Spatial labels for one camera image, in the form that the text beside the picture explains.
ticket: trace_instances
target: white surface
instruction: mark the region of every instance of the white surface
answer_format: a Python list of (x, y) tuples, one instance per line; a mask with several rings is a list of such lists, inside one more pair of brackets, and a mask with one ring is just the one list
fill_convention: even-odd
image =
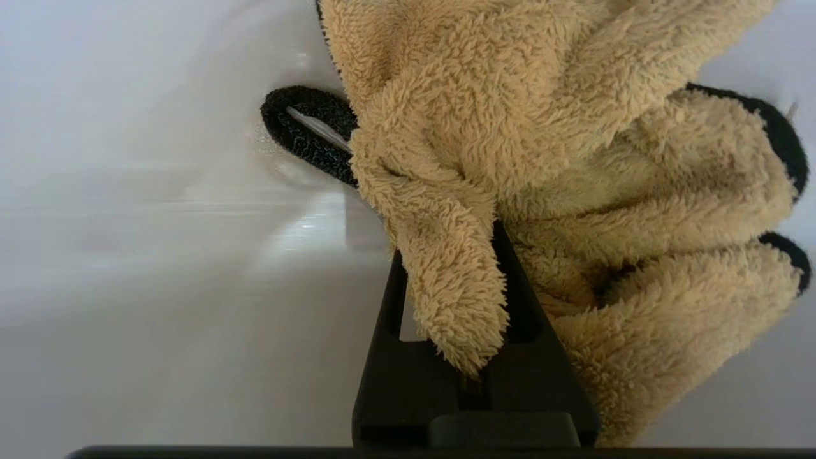
[[(0, 0), (0, 452), (342, 445), (388, 262), (376, 216), (252, 143), (275, 87), (339, 89), (311, 0)], [(703, 81), (816, 143), (816, 4)], [(816, 247), (814, 194), (787, 226)], [(650, 444), (816, 446), (816, 296)]]

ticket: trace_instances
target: plush fabric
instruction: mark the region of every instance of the plush fabric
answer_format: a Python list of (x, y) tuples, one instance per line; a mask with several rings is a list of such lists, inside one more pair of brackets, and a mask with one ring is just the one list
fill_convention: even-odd
[(476, 376), (502, 345), (497, 218), (601, 446), (631, 444), (784, 315), (809, 263), (766, 233), (805, 187), (796, 134), (685, 87), (774, 3), (321, 1), (353, 175), (447, 361)]

